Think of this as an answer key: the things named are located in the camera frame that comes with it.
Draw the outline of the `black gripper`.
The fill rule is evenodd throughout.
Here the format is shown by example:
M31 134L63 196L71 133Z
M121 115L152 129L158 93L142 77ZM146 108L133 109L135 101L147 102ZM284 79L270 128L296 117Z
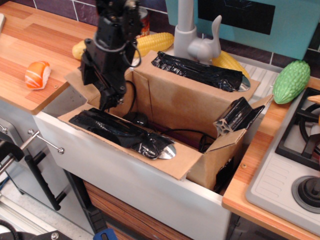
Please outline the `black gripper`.
M86 50L81 58L80 71L83 84L101 83L99 109L115 108L124 102L127 91L124 74L126 71L123 53L126 45L110 49L98 44L96 39L84 40Z

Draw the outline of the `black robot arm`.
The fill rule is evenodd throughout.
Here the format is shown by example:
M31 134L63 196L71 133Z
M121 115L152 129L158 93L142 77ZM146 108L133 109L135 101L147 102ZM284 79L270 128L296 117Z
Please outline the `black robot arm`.
M80 71L84 85L100 92L99 109L114 108L127 92L125 72L137 51L143 23L138 0L98 0L98 26L93 38L84 41Z

